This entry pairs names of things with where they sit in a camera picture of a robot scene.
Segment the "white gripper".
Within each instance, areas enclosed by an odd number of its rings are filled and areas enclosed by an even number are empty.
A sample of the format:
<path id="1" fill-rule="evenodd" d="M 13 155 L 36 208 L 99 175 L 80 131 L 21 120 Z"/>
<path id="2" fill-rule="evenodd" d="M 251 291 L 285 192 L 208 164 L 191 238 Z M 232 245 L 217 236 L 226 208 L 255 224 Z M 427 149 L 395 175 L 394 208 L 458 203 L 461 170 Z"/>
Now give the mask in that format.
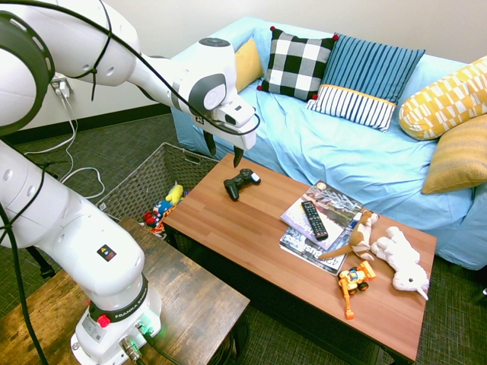
<path id="1" fill-rule="evenodd" d="M 216 135 L 234 145 L 234 167 L 241 162 L 244 150 L 251 149 L 256 143 L 255 112 L 254 107 L 240 95 L 212 111 L 212 118 L 218 122 Z M 217 149 L 213 134 L 204 131 L 203 136 L 208 151 L 215 156 Z"/>

